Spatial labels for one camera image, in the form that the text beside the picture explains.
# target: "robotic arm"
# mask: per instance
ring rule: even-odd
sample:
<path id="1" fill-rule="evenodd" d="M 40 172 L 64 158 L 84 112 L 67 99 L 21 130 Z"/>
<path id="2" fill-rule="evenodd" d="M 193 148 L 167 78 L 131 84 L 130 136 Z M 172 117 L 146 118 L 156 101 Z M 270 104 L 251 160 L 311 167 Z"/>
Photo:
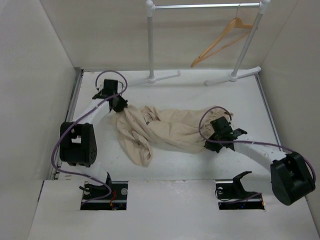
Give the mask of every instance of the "robotic arm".
<path id="1" fill-rule="evenodd" d="M 299 153 L 287 154 L 253 144 L 255 140 L 246 131 L 233 130 L 225 117 L 212 121 L 211 125 L 214 134 L 205 142 L 205 148 L 217 153 L 223 147 L 230 148 L 263 166 L 271 174 L 273 194 L 284 205 L 291 205 L 315 190 L 315 181 Z"/>

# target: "clothing rack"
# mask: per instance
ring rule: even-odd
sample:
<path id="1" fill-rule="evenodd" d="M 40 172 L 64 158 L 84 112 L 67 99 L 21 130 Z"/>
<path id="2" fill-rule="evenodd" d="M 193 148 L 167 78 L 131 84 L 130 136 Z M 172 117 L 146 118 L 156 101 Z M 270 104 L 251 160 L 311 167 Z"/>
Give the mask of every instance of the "clothing rack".
<path id="1" fill-rule="evenodd" d="M 166 75 L 166 76 L 157 76 L 155 77 L 154 74 L 154 39 L 153 39 L 153 15 L 154 11 L 158 10 L 174 10 L 174 9 L 207 9 L 207 8 L 213 8 L 213 9 L 219 9 L 219 8 L 227 8 L 227 9 L 239 9 L 239 8 L 259 8 L 258 14 L 254 20 L 253 27 L 250 31 L 250 34 L 248 35 L 246 42 L 242 48 L 241 54 L 235 64 L 235 67 L 231 73 L 228 74 L 228 76 L 225 76 L 221 79 L 213 79 L 213 80 L 207 80 L 205 84 L 207 86 L 223 83 L 227 81 L 233 81 L 235 82 L 239 78 L 244 78 L 253 74 L 258 73 L 261 68 L 255 67 L 248 70 L 241 71 L 241 74 L 238 74 L 238 70 L 240 68 L 240 65 L 247 53 L 247 50 L 250 46 L 250 43 L 255 35 L 255 32 L 258 28 L 258 25 L 260 23 L 260 20 L 265 13 L 268 5 L 270 3 L 270 0 L 261 0 L 261 2 L 253 2 L 253 3 L 217 3 L 217 4 L 188 4 L 188 5 L 155 5 L 152 0 L 146 1 L 146 15 L 147 15 L 147 32 L 148 32 L 148 58 L 149 58 L 149 76 L 147 79 L 144 79 L 137 84 L 142 83 L 155 83 L 159 80 L 164 79 L 170 79 L 180 76 L 180 71 L 177 71 L 173 75 Z"/>

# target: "white table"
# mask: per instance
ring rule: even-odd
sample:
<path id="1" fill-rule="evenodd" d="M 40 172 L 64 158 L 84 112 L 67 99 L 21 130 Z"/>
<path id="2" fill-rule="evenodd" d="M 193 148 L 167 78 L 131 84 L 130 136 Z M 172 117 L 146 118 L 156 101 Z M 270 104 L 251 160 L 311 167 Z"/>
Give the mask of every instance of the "white table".
<path id="1" fill-rule="evenodd" d="M 122 72 L 130 82 L 146 71 Z M 128 88 L 123 97 L 141 107 L 198 110 L 220 105 L 234 113 L 232 124 L 257 140 L 277 143 L 256 78 L 204 86 L 225 70 L 182 70 L 179 78 Z M 89 105 L 98 72 L 86 72 L 75 108 L 77 118 Z M 112 79 L 113 74 L 105 78 Z M 95 164 L 113 181 L 129 181 L 126 211 L 80 211 L 85 179 L 60 174 L 43 186 L 29 240 L 271 240 L 319 239 L 307 202 L 282 205 L 272 194 L 270 176 L 246 156 L 225 149 L 188 154 L 154 148 L 148 167 L 134 165 L 117 140 L 106 116 L 95 129 L 98 155 Z M 75 170 L 63 163 L 65 170 Z M 219 210 L 213 179 L 243 179 L 248 191 L 263 192 L 265 210 Z"/>

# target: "pvc pipe frame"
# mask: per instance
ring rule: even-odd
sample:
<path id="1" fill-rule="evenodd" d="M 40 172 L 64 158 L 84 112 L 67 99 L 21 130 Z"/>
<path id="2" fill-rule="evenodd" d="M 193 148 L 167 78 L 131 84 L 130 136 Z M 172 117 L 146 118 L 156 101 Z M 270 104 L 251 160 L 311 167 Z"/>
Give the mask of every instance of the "pvc pipe frame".
<path id="1" fill-rule="evenodd" d="M 189 5 L 163 5 L 156 6 L 152 0 L 146 1 L 146 15 L 147 15 L 147 31 L 148 31 L 148 56 L 149 56 L 149 79 L 154 79 L 154 49 L 153 49 L 153 12 L 155 10 L 168 9 L 203 9 L 203 8 L 259 8 L 259 12 L 254 20 L 251 32 L 246 39 L 242 48 L 241 54 L 235 64 L 233 72 L 229 74 L 232 81 L 237 80 L 237 72 L 240 65 L 245 58 L 249 45 L 255 35 L 260 20 L 265 13 L 271 0 L 261 0 L 261 2 L 254 3 L 218 3 L 218 4 L 189 4 Z"/>

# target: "hanger hook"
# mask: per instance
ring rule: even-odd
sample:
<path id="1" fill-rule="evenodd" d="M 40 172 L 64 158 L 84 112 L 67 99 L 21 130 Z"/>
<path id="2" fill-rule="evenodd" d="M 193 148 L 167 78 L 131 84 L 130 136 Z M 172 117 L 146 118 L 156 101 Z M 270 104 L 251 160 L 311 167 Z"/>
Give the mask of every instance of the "hanger hook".
<path id="1" fill-rule="evenodd" d="M 237 7 L 237 9 L 236 9 L 236 13 L 235 13 L 235 19 L 237 18 L 237 16 L 238 16 L 238 10 L 239 10 L 239 8 L 240 8 L 240 5 L 242 4 L 242 2 L 240 2 L 239 3 L 239 5 L 238 5 L 238 7 Z"/>

